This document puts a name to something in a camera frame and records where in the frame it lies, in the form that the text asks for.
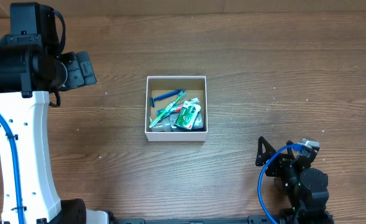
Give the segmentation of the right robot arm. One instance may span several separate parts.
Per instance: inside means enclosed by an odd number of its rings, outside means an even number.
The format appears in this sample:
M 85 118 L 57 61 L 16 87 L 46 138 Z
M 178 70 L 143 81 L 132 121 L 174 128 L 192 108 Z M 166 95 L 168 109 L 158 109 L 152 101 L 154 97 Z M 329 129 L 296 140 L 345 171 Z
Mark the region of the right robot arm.
M 334 223 L 326 210 L 328 175 L 311 167 L 319 150 L 320 143 L 309 139 L 298 143 L 288 141 L 276 150 L 263 136 L 259 137 L 255 165 L 262 168 L 257 182 L 258 200 L 265 213 L 261 220 L 267 223 Z M 281 181 L 281 190 L 291 204 L 275 216 L 268 211 L 262 197 L 265 175 Z

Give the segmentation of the clear bottle dark liquid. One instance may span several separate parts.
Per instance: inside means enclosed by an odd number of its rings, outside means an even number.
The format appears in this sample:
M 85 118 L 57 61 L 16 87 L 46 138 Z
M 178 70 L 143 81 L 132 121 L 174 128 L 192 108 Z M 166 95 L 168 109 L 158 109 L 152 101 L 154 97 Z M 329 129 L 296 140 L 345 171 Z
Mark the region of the clear bottle dark liquid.
M 163 119 L 162 121 L 158 122 L 154 127 L 152 127 L 152 132 L 188 132 L 204 130 L 204 120 L 201 113 L 197 115 L 194 126 L 191 130 L 177 127 L 175 125 L 175 122 L 177 121 L 178 117 L 178 113 L 172 113 L 169 117 Z

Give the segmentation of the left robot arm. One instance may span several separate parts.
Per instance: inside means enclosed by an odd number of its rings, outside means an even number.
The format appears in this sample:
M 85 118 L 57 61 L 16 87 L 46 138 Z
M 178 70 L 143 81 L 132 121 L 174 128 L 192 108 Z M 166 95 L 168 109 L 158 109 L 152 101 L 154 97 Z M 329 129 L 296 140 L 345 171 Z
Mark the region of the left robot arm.
M 51 94 L 96 83 L 86 52 L 37 44 L 0 46 L 3 223 L 110 223 L 81 199 L 61 200 L 52 176 L 47 118 Z

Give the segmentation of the blue disposable razor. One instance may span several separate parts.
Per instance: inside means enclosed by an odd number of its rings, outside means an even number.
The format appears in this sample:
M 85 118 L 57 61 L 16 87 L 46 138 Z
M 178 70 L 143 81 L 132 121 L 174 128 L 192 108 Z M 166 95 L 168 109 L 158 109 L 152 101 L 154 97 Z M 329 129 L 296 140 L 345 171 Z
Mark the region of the blue disposable razor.
M 174 91 L 171 91 L 171 92 L 168 92 L 166 94 L 163 94 L 163 95 L 160 95 L 160 96 L 157 96 L 157 97 L 150 97 L 150 105 L 152 108 L 155 107 L 155 102 L 156 101 L 162 101 L 164 99 L 167 99 L 169 97 L 172 97 L 172 96 L 175 96 L 175 95 L 178 95 L 180 93 L 181 90 L 174 90 Z

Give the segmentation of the green white toothbrush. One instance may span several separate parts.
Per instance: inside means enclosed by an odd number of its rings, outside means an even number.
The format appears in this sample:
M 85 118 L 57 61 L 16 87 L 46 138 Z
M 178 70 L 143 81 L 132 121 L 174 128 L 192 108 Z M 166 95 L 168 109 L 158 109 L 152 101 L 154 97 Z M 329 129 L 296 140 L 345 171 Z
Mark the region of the green white toothbrush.
M 153 128 L 162 118 L 163 116 L 168 113 L 180 100 L 184 99 L 185 96 L 187 95 L 186 90 L 182 90 L 179 92 L 179 94 L 177 94 L 177 98 L 175 101 L 173 101 L 172 103 L 170 103 L 163 111 L 160 115 L 158 115 L 149 125 L 149 128 Z

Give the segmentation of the teal toothpaste tube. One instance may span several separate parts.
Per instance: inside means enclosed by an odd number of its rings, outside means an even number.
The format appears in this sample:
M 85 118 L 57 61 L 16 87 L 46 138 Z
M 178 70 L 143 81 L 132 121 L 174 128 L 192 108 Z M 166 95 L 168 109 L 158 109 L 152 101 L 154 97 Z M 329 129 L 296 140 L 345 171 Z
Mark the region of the teal toothpaste tube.
M 179 113 L 181 111 L 182 107 L 183 107 L 183 103 L 182 104 L 179 104 L 179 105 L 175 105 L 169 111 L 167 111 L 164 114 L 164 116 L 169 116 L 172 113 Z M 158 110 L 157 111 L 157 116 L 159 116 L 162 113 L 163 113 L 163 109 L 162 110 Z

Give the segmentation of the green white small packet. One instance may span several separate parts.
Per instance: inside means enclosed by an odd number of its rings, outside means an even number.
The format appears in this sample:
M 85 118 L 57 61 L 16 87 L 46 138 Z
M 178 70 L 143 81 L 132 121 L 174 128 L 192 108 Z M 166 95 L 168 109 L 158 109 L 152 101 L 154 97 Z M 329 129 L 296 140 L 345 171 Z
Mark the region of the green white small packet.
M 192 130 L 200 112 L 201 105 L 185 101 L 181 107 L 180 114 L 175 121 L 175 126 L 178 128 Z

